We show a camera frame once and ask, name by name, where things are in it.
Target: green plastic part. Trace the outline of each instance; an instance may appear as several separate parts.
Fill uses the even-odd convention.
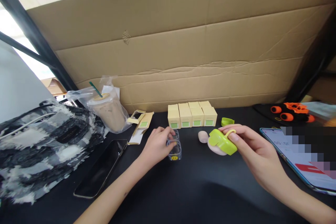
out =
[[[225,118],[223,117],[222,118],[222,121],[220,122],[221,126],[224,127],[226,125],[229,125],[229,124],[234,124],[234,120],[233,119],[230,119],[230,118]]]
[[[222,151],[230,156],[237,151],[237,147],[218,129],[214,129],[209,135],[210,145],[217,145]]]

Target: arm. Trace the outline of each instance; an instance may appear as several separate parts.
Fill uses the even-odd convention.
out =
[[[336,223],[336,211],[298,188],[285,173],[273,145],[240,124],[219,128],[237,146],[257,182],[275,198],[313,224]]]
[[[154,129],[140,156],[82,213],[75,224],[109,223],[133,186],[176,145],[171,143],[166,147],[167,137],[171,134],[175,135],[169,127]]]

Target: black metal pole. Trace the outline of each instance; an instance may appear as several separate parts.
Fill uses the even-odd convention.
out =
[[[319,36],[308,50],[300,74],[290,88],[285,102],[300,102],[320,76],[334,72],[325,71],[336,55],[336,10],[332,12]]]
[[[48,62],[49,65],[54,67],[51,71],[64,88],[66,90],[78,90],[77,86],[19,0],[0,0],[0,2],[19,25],[27,39],[39,53],[40,57],[44,59],[44,62]]]
[[[14,39],[12,39],[11,37],[2,33],[1,31],[0,31],[0,40],[5,42],[6,44],[18,49],[19,51],[27,54],[28,56],[32,57],[33,59],[41,62],[42,64],[46,65],[47,67],[52,68],[52,69],[55,68],[54,66],[52,66],[48,62],[46,62],[44,59],[42,59],[42,57],[39,54],[30,50],[29,48],[25,47],[24,45],[20,44],[19,42],[15,41]]]

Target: hand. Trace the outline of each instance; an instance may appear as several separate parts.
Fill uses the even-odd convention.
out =
[[[288,187],[294,186],[270,142],[254,130],[240,124],[219,128],[224,134],[231,129],[235,129],[237,133],[230,133],[228,138],[237,146],[255,179],[266,191],[277,196]]]
[[[170,127],[165,129],[158,127],[153,129],[142,153],[139,156],[149,169],[167,157],[176,145],[176,142],[173,142],[166,146],[167,138],[169,137],[169,139],[173,139],[173,135],[175,135],[175,132]]]

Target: phone screen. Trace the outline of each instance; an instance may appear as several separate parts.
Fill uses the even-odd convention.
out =
[[[312,154],[300,151],[299,144],[292,144],[292,136],[284,135],[281,129],[260,130],[311,185],[322,190],[336,191],[336,180],[310,164]]]
[[[127,140],[113,140],[75,189],[74,196],[82,198],[97,196],[126,146]]]

